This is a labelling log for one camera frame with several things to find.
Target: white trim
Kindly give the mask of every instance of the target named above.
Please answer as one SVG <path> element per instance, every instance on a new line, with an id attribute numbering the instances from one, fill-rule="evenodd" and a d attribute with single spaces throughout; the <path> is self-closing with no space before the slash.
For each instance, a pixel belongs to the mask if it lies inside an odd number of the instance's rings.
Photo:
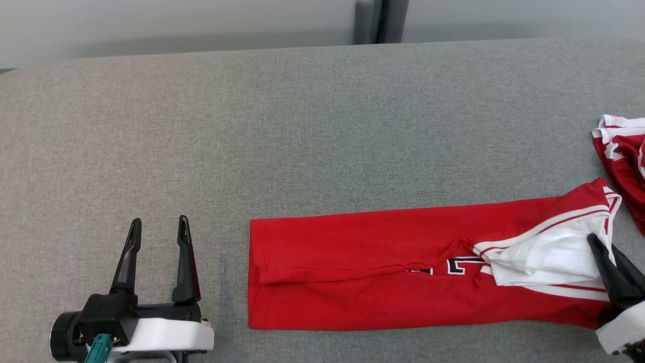
<path id="1" fill-rule="evenodd" d="M 616 149 L 618 149 L 618 144 L 610 141 L 605 147 L 605 158 L 613 161 L 623 159 L 625 155 L 616 151 Z"/>
<path id="2" fill-rule="evenodd" d="M 479 271 L 487 275 L 493 276 L 493 269 L 490 266 L 482 266 L 482 269 Z M 571 286 L 579 287 L 595 287 L 595 288 L 604 288 L 602 282 L 598 286 L 594 282 L 577 282 L 575 284 L 568 284 Z M 553 285 L 527 285 L 527 286 L 518 286 L 525 289 L 529 289 L 538 293 L 544 293 L 555 296 L 563 296 L 570 298 L 584 298 L 587 300 L 598 300 L 598 301 L 609 301 L 609 296 L 607 293 L 594 290 L 585 290 L 585 289 L 576 289 L 574 287 L 564 287 L 564 286 L 553 286 Z"/>
<path id="3" fill-rule="evenodd" d="M 598 127 L 591 132 L 594 138 L 602 138 L 603 144 L 610 143 L 614 136 L 643 134 L 645 134 L 645 118 L 626 119 L 612 115 L 602 115 Z"/>
<path id="4" fill-rule="evenodd" d="M 607 219 L 607 242 L 611 246 L 613 243 L 613 218 L 616 216 L 616 213 L 618 212 L 618 208 L 620 208 L 620 205 L 622 204 L 622 196 L 620 196 L 618 193 L 614 192 L 613 190 L 609 189 L 611 193 L 605 194 L 605 198 L 607 199 L 607 203 L 609 203 L 610 210 L 609 210 L 609 218 Z M 616 264 L 616 261 L 613 259 L 613 253 L 610 253 L 610 259 L 611 261 Z"/>
<path id="5" fill-rule="evenodd" d="M 583 214 L 588 214 L 592 212 L 605 212 L 608 216 L 610 216 L 610 211 L 609 207 L 607 205 L 593 205 L 591 207 L 583 208 L 583 209 L 576 209 L 574 211 L 568 211 L 562 214 L 558 214 L 554 217 L 551 217 L 544 222 L 536 225 L 535 227 L 529 229 L 528 231 L 515 236 L 513 238 L 509 238 L 506 240 L 500 240 L 500 241 L 486 241 L 486 242 L 479 242 L 478 244 L 475 244 L 473 246 L 473 253 L 475 253 L 477 256 L 481 256 L 481 253 L 489 248 L 505 248 L 505 247 L 510 247 L 518 242 L 521 242 L 531 236 L 534 236 L 541 232 L 543 229 L 549 228 L 552 225 L 562 222 L 564 220 L 569 220 L 575 217 L 583 216 Z"/>
<path id="6" fill-rule="evenodd" d="M 446 267 L 447 267 L 447 268 L 446 268 L 446 272 L 447 272 L 449 275 L 465 275 L 465 274 L 466 274 L 466 268 L 465 268 L 465 267 L 459 267 L 459 264 L 457 264 L 457 262 L 460 262 L 460 261 L 457 261 L 457 260 L 454 260 L 454 261 L 455 261 L 455 268 L 456 268 L 456 269 L 462 269 L 462 270 L 463 270 L 463 272 L 460 272 L 460 273 L 452 273 L 452 272 L 450 272 L 450 259 L 447 259 L 447 260 L 446 260 L 446 265 L 447 265 L 447 266 L 446 266 Z"/>
<path id="7" fill-rule="evenodd" d="M 493 268 L 490 267 L 490 265 L 482 266 L 482 269 L 479 270 L 479 272 L 486 273 L 486 274 L 489 274 L 489 275 L 493 276 Z"/>
<path id="8" fill-rule="evenodd" d="M 645 302 L 620 313 L 614 320 L 596 330 L 598 341 L 607 354 L 621 351 L 625 344 L 645 338 Z"/>
<path id="9" fill-rule="evenodd" d="M 645 165 L 643 164 L 643 152 L 645 152 L 645 140 L 643 140 L 643 144 L 640 146 L 639 158 L 636 161 L 637 166 L 639 167 L 640 176 L 642 176 L 642 178 L 645 179 Z"/>
<path id="10" fill-rule="evenodd" d="M 549 295 L 557 295 L 568 298 L 583 298 L 587 300 L 609 301 L 609 296 L 607 295 L 607 293 L 596 290 L 575 289 L 553 285 L 529 285 L 522 287 L 532 291 L 537 291 L 538 293 L 545 293 Z"/>
<path id="11" fill-rule="evenodd" d="M 602 121 L 605 122 L 607 126 L 618 126 L 618 127 L 645 127 L 645 118 L 624 118 L 619 116 L 612 115 L 602 115 Z"/>

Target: red fabric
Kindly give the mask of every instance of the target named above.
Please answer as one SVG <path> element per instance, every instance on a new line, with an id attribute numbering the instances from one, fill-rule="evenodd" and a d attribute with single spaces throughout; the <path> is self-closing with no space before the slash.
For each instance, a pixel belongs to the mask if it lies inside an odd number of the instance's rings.
<path id="1" fill-rule="evenodd" d="M 530 319 L 595 329 L 606 302 L 497 286 L 480 273 L 485 264 L 473 245 L 607 205 L 605 185 L 598 179 L 564 196 L 516 202 L 252 220 L 249 326 L 356 330 Z M 456 257 L 473 260 L 459 262 L 463 275 L 448 273 Z"/>
<path id="2" fill-rule="evenodd" d="M 628 120 L 603 115 L 593 143 L 642 234 L 645 234 L 645 118 Z M 615 149 L 608 152 L 613 144 Z"/>

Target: teal cable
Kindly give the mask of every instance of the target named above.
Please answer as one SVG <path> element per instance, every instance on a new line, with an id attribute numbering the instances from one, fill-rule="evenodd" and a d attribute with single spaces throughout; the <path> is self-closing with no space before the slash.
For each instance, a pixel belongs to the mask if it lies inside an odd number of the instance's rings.
<path id="1" fill-rule="evenodd" d="M 114 348 L 112 337 L 109 334 L 98 334 L 87 353 L 85 363 L 106 363 L 112 348 Z"/>

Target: clothing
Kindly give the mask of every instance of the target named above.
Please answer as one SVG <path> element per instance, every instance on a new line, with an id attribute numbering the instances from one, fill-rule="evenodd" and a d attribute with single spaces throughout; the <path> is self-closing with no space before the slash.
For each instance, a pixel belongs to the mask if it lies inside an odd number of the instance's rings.
<path id="1" fill-rule="evenodd" d="M 598 341 L 607 354 L 625 349 L 645 339 L 645 302 L 623 311 L 614 320 L 596 330 Z"/>
<path id="2" fill-rule="evenodd" d="M 586 233 L 611 247 L 619 205 L 597 179 L 551 198 L 252 220 L 249 326 L 355 330 L 530 319 L 595 329 L 608 297 Z M 554 260 L 559 247 L 577 263 Z"/>
<path id="3" fill-rule="evenodd" d="M 645 234 L 645 118 L 602 115 L 592 135 L 603 166 Z"/>

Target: gray fabric surface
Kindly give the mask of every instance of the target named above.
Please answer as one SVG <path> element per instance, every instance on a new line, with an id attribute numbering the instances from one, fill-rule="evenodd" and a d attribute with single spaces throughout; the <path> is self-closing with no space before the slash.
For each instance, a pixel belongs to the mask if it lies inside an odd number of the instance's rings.
<path id="1" fill-rule="evenodd" d="M 252 331 L 250 218 L 501 202 L 605 176 L 590 132 L 645 115 L 645 46 L 540 39 L 113 57 L 0 78 L 0 357 L 48 362 L 143 220 L 141 303 L 174 286 L 177 219 L 215 351 L 192 362 L 616 362 L 556 324 Z M 641 268 L 626 209 L 615 243 Z"/>

